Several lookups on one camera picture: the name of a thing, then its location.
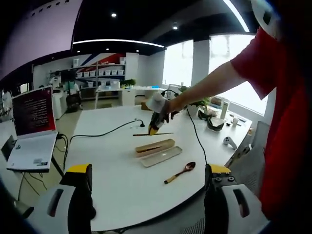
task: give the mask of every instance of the chopsticks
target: chopsticks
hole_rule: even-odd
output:
[[[166,134],[173,134],[173,133],[156,133],[155,135],[166,135]],[[142,137],[142,136],[149,136],[149,134],[133,134],[134,137]]]

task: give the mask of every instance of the white laptop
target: white laptop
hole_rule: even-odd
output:
[[[57,138],[52,87],[36,89],[13,98],[17,142],[7,161],[12,171],[48,172]]]

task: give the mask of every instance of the laptop screen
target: laptop screen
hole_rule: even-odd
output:
[[[13,98],[16,135],[55,130],[52,87],[44,87]]]

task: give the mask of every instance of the red shirt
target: red shirt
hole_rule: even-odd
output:
[[[274,219],[290,198],[290,189],[304,157],[308,125],[304,80],[286,46],[263,29],[258,30],[255,39],[231,63],[261,99],[276,87],[260,193],[264,214]]]

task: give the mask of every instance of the led light strip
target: led light strip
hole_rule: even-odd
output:
[[[242,18],[242,16],[238,12],[238,10],[234,7],[233,3],[231,3],[230,0],[223,0],[223,1],[230,8],[230,10],[233,12],[233,14],[236,16],[236,18],[238,19],[238,21],[242,25],[242,27],[245,30],[245,32],[248,33],[249,29],[247,27],[247,24],[245,23],[244,19]]]
[[[140,44],[145,44],[145,45],[153,45],[157,47],[164,48],[163,45],[157,45],[149,42],[143,42],[143,41],[138,41],[138,40],[123,40],[123,39],[95,39],[95,40],[82,40],[82,41],[76,41],[73,42],[73,44],[80,44],[80,43],[87,43],[87,42],[98,42],[98,41],[122,41],[122,42],[132,42],[132,43],[140,43]]]

